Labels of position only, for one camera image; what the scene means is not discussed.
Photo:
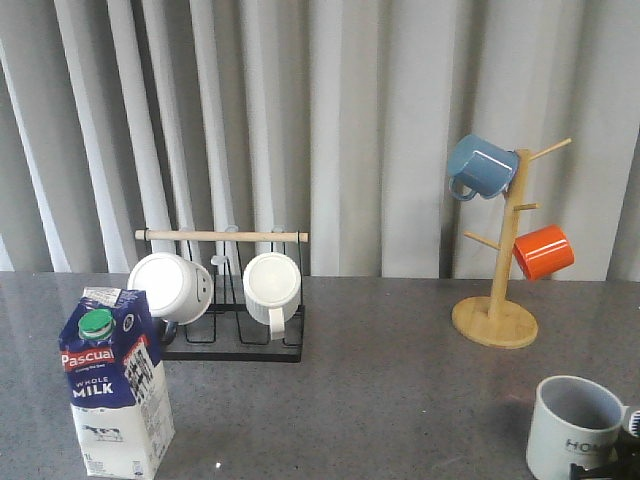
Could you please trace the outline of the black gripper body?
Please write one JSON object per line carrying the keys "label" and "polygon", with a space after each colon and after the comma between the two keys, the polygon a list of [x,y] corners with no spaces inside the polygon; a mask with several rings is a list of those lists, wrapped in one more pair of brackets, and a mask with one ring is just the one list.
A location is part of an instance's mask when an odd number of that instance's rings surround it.
{"label": "black gripper body", "polygon": [[638,479],[639,478],[639,408],[627,407],[622,429],[614,444],[614,460],[603,466],[585,469],[570,466],[570,479]]}

